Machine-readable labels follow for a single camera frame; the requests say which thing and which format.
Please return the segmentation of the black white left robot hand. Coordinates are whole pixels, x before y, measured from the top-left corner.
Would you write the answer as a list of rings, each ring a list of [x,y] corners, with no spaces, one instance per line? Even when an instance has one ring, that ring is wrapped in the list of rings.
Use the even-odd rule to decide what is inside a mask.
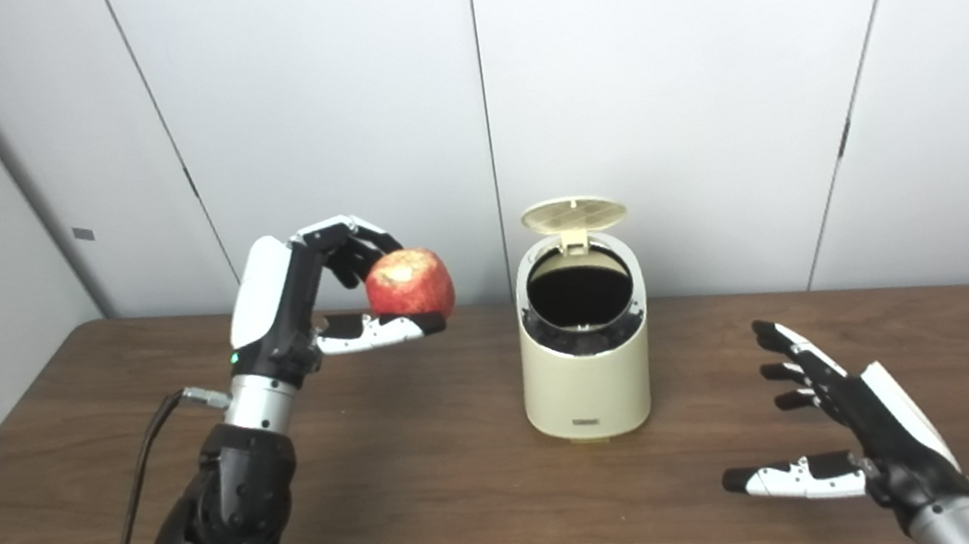
[[[405,248],[360,216],[336,215],[287,241],[261,237],[244,266],[229,335],[231,376],[301,386],[326,356],[389,347],[442,332],[455,306],[444,261]],[[370,310],[314,322],[325,272],[364,287]]]

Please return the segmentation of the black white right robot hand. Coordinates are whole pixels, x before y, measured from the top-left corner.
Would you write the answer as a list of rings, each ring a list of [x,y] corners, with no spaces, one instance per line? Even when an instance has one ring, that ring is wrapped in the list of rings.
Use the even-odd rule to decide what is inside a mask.
[[[721,477],[731,494],[797,499],[870,498],[893,512],[908,535],[920,514],[943,512],[969,501],[969,477],[925,413],[881,362],[847,372],[801,333],[779,322],[756,320],[760,348],[783,361],[764,364],[760,375],[789,381],[795,389],[775,396],[783,411],[818,408],[848,429],[860,454],[841,450],[729,467]]]

